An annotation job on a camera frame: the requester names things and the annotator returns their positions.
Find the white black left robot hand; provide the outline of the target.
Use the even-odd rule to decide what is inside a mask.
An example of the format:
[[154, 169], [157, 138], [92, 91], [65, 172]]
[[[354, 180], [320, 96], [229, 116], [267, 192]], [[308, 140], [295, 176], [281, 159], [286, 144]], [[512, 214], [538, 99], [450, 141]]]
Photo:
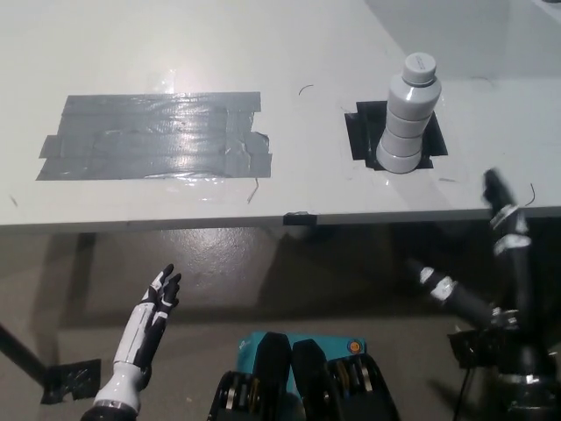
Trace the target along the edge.
[[97, 392], [84, 420], [135, 420], [140, 412], [140, 394], [152, 376], [153, 358], [177, 306], [181, 274], [174, 265], [162, 269], [133, 308], [120, 339], [112, 376]]

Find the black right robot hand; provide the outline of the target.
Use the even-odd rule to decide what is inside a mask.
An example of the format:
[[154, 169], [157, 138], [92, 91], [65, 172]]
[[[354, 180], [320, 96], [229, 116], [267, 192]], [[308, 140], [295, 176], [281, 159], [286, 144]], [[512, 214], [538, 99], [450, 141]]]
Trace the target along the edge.
[[546, 346], [541, 300], [531, 271], [532, 238], [524, 211], [495, 168], [484, 174], [483, 196], [491, 211], [494, 258], [507, 284], [505, 300], [489, 303], [419, 260], [407, 260], [405, 268], [435, 302], [471, 325], [471, 330], [449, 337], [461, 368], [495, 367], [500, 375], [527, 383], [556, 378], [557, 363]]

